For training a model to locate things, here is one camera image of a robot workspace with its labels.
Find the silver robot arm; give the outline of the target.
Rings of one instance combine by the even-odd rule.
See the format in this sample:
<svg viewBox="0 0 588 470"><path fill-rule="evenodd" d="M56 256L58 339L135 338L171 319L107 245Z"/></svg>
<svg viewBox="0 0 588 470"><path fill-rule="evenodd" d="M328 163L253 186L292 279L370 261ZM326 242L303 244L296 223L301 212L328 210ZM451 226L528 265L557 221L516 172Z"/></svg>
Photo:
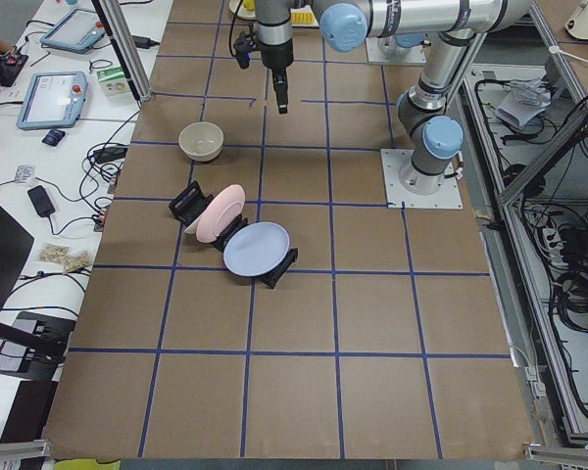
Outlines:
<svg viewBox="0 0 588 470"><path fill-rule="evenodd" d="M424 32L431 42L418 82L397 102L400 123L415 146L399 171L408 191L432 195L463 143L460 125L445 117L450 91L478 50L477 38L524 16L528 1L310 1L329 46L349 52L369 37Z"/></svg>

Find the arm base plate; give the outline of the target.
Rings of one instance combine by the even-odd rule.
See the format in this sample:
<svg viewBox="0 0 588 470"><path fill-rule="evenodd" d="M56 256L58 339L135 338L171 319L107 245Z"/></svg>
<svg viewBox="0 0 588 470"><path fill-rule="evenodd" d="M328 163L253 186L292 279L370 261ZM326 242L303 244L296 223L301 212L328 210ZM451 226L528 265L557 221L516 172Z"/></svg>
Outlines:
<svg viewBox="0 0 588 470"><path fill-rule="evenodd" d="M382 149L387 206L390 209L461 210L462 197L452 161L445 172L428 176L413 167L411 149Z"/></svg>
<svg viewBox="0 0 588 470"><path fill-rule="evenodd" d="M367 38L367 60L371 64L421 67L426 63L422 46L424 40L422 34Z"/></svg>

